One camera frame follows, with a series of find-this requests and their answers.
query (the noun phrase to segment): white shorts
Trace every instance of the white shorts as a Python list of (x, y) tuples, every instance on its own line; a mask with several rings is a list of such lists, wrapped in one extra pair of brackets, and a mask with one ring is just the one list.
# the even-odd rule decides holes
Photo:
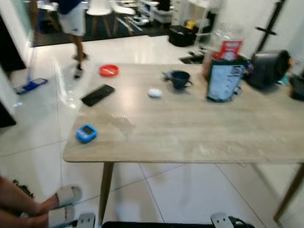
[(60, 13), (58, 15), (64, 33), (79, 37), (85, 34), (85, 11), (82, 3), (79, 3), (66, 15)]

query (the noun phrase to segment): white slipper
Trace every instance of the white slipper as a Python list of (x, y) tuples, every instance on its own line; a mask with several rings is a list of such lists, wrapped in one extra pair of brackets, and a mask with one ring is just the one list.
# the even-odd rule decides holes
[(66, 206), (50, 210), (48, 212), (48, 227), (59, 227), (73, 221), (75, 215), (74, 206)]
[(59, 207), (75, 203), (82, 197), (82, 190), (77, 185), (67, 185), (56, 192)]

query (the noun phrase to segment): plastic container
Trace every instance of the plastic container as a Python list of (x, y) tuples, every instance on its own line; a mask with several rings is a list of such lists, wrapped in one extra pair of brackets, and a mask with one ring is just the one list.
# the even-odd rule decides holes
[(211, 33), (207, 54), (202, 65), (202, 75), (208, 81), (211, 61), (216, 59), (234, 60), (243, 43), (243, 27), (220, 23)]

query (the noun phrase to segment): red label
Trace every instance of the red label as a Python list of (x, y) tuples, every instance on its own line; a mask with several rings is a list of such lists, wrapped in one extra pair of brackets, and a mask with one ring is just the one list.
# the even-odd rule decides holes
[(242, 41), (224, 41), (216, 59), (233, 60), (238, 56), (238, 51), (242, 46)]

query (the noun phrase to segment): blue shirt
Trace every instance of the blue shirt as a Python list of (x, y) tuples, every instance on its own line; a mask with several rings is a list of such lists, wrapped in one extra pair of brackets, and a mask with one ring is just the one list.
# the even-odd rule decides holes
[(75, 6), (81, 3), (81, 0), (53, 0), (58, 3), (60, 14), (68, 14)]

